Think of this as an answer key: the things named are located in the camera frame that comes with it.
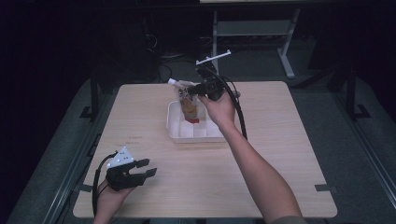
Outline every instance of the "person's right hand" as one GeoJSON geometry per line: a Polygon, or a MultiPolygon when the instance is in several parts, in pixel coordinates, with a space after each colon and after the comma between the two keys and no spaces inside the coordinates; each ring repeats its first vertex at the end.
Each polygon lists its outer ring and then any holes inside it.
{"type": "Polygon", "coordinates": [[[219,126],[220,130],[234,126],[235,107],[227,91],[217,101],[200,95],[198,95],[198,99],[206,106],[209,117],[219,126]]]}

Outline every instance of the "person's right arm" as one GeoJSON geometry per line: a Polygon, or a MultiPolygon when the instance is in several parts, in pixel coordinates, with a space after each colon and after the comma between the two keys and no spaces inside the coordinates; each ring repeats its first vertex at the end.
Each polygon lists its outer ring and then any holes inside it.
{"type": "Polygon", "coordinates": [[[281,217],[301,217],[300,207],[288,183],[236,129],[234,107],[225,92],[216,102],[199,96],[210,118],[219,126],[230,145],[247,188],[266,223],[281,217]]]}

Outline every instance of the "person's left hand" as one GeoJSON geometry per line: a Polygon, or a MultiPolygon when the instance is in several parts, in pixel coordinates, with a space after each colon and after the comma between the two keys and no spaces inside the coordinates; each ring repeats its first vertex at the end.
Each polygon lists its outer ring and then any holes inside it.
{"type": "Polygon", "coordinates": [[[98,187],[98,204],[93,223],[108,223],[117,211],[119,211],[125,198],[134,189],[135,188],[129,188],[115,191],[108,186],[108,182],[105,179],[98,187]]]}

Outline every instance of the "person's arm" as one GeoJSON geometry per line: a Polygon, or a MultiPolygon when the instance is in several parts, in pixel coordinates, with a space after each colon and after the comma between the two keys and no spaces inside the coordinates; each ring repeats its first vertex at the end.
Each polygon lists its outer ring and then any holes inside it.
{"type": "Polygon", "coordinates": [[[115,191],[111,187],[107,186],[107,180],[105,179],[98,187],[99,197],[97,204],[96,216],[93,219],[94,224],[107,224],[111,218],[119,211],[125,198],[135,188],[121,189],[115,191]]]}
{"type": "Polygon", "coordinates": [[[280,217],[301,217],[288,183],[248,142],[234,125],[235,109],[227,92],[216,102],[199,96],[209,117],[219,126],[244,177],[247,188],[266,223],[280,217]]]}

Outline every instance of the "wooden table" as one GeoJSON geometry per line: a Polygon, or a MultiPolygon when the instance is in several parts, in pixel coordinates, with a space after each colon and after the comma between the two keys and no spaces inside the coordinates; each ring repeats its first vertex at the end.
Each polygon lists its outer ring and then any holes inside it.
{"type": "MultiPolygon", "coordinates": [[[[287,85],[239,82],[247,137],[285,177],[304,217],[334,217],[326,181],[287,85]]],[[[176,144],[165,128],[168,104],[175,101],[167,84],[124,85],[109,115],[84,184],[91,185],[100,161],[127,146],[137,160],[148,158],[157,174],[125,201],[119,217],[261,217],[227,143],[176,144]]],[[[101,180],[105,178],[106,166],[101,180]]],[[[89,192],[81,191],[76,217],[93,217],[89,192]]]]}

